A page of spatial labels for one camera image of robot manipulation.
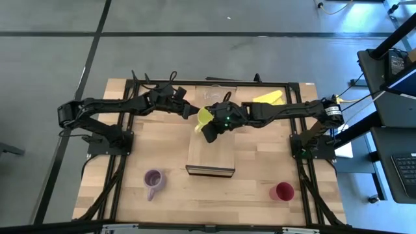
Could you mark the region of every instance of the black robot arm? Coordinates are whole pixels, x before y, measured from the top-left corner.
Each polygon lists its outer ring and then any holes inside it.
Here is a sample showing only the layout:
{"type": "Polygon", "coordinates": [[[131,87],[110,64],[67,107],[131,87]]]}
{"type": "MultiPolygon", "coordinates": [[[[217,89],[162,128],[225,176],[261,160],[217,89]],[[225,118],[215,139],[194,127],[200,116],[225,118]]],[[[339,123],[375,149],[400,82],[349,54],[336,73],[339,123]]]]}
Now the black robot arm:
{"type": "Polygon", "coordinates": [[[191,105],[183,97],[186,90],[175,90],[170,83],[160,84],[148,92],[127,100],[86,98],[82,101],[70,101],[58,108],[58,120],[61,128],[82,128],[104,136],[110,148],[122,148],[126,143],[122,129],[118,125],[107,125],[91,115],[98,113],[130,113],[146,116],[153,111],[172,112],[187,119],[196,114],[199,108],[191,105]]]}
{"type": "Polygon", "coordinates": [[[318,120],[317,123],[300,135],[302,146],[309,148],[316,146],[317,138],[329,128],[336,128],[344,123],[340,106],[327,99],[286,105],[245,102],[241,103],[241,106],[224,100],[205,108],[214,116],[214,119],[202,128],[208,142],[213,142],[218,134],[237,127],[260,128],[274,120],[314,117],[318,120]]]}

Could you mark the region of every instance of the wooden table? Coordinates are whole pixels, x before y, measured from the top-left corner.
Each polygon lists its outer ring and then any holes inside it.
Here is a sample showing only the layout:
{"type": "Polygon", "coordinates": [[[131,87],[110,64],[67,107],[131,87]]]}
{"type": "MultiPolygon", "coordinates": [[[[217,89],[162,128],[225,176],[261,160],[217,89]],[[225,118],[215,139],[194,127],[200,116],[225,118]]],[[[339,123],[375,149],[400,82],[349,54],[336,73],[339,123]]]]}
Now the wooden table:
{"type": "MultiPolygon", "coordinates": [[[[104,98],[122,98],[125,79],[109,79],[104,98]]],[[[199,102],[201,86],[182,86],[185,99],[199,102]]],[[[279,88],[239,86],[233,101],[251,101],[279,88]]],[[[302,101],[317,99],[312,83],[300,84],[302,101]]],[[[100,114],[99,120],[115,124],[118,114],[100,114]]],[[[310,128],[315,119],[307,118],[310,128]]],[[[149,116],[136,116],[133,124],[133,150],[127,157],[123,177],[117,221],[175,224],[259,224],[270,226],[303,226],[304,211],[295,160],[291,157],[289,120],[276,120],[255,129],[241,127],[233,131],[235,173],[231,179],[188,175],[185,170],[191,134],[196,116],[183,120],[176,114],[155,111],[149,116]],[[147,201],[148,190],[143,184],[145,171],[160,168],[168,182],[163,191],[147,201]],[[290,202],[272,201],[269,189],[281,181],[295,188],[290,202]]],[[[96,157],[85,168],[73,217],[80,217],[102,191],[109,156],[96,157]]],[[[345,214],[334,169],[326,162],[315,160],[320,195],[338,219],[345,222],[345,214]]],[[[105,218],[109,217],[112,194],[107,200],[105,218]]],[[[312,218],[317,223],[313,198],[309,194],[312,218]]]]}

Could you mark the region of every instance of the red cup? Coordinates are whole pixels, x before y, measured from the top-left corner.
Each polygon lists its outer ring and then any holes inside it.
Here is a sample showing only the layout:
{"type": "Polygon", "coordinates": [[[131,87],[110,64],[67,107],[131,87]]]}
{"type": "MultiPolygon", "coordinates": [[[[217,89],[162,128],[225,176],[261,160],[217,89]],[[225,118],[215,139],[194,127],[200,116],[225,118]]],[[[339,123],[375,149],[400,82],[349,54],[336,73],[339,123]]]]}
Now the red cup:
{"type": "Polygon", "coordinates": [[[289,183],[281,182],[273,186],[268,192],[268,195],[272,200],[288,202],[293,199],[294,189],[289,183]]]}

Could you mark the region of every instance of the metal bracket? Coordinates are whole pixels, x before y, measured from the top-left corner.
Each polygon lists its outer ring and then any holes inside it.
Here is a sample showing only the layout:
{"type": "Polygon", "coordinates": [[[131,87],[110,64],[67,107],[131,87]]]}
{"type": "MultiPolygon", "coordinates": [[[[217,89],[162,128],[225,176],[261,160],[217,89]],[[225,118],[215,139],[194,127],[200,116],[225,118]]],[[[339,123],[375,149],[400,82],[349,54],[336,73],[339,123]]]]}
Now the metal bracket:
{"type": "Polygon", "coordinates": [[[254,75],[254,79],[253,79],[253,81],[254,81],[254,82],[257,82],[257,83],[262,83],[261,78],[260,78],[260,75],[259,75],[258,73],[256,73],[256,74],[254,75]]]}
{"type": "Polygon", "coordinates": [[[302,147],[300,135],[290,135],[289,138],[291,141],[292,156],[295,159],[336,159],[333,145],[326,143],[332,140],[331,136],[320,136],[315,150],[305,150],[302,147]]]}
{"type": "Polygon", "coordinates": [[[350,86],[353,86],[353,87],[368,87],[367,82],[365,80],[356,81],[354,79],[350,80],[350,86]]]}
{"type": "Polygon", "coordinates": [[[319,234],[317,229],[283,227],[283,234],[319,234]]]}
{"type": "Polygon", "coordinates": [[[88,147],[88,154],[91,155],[130,155],[131,146],[133,145],[133,138],[135,133],[132,131],[124,131],[123,136],[125,144],[122,148],[110,147],[109,142],[103,136],[93,133],[93,138],[102,138],[102,141],[90,142],[88,147]]]}
{"type": "Polygon", "coordinates": [[[297,82],[289,82],[287,83],[289,85],[289,88],[291,88],[295,92],[300,92],[299,83],[297,82]]]}
{"type": "Polygon", "coordinates": [[[205,225],[205,231],[206,233],[216,233],[218,230],[216,229],[215,225],[205,225]]]}
{"type": "Polygon", "coordinates": [[[106,233],[108,231],[121,230],[121,229],[131,229],[138,228],[138,224],[108,224],[103,225],[101,233],[106,233]]]}

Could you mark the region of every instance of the yellow cloth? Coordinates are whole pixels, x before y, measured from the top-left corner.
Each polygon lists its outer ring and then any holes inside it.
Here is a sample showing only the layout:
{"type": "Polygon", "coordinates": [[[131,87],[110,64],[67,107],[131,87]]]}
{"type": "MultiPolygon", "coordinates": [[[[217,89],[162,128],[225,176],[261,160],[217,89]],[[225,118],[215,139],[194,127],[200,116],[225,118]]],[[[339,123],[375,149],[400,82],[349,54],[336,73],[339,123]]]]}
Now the yellow cloth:
{"type": "Polygon", "coordinates": [[[269,103],[271,105],[283,105],[285,102],[280,98],[282,95],[283,93],[280,90],[277,90],[263,96],[255,97],[253,98],[253,102],[269,103]]]}

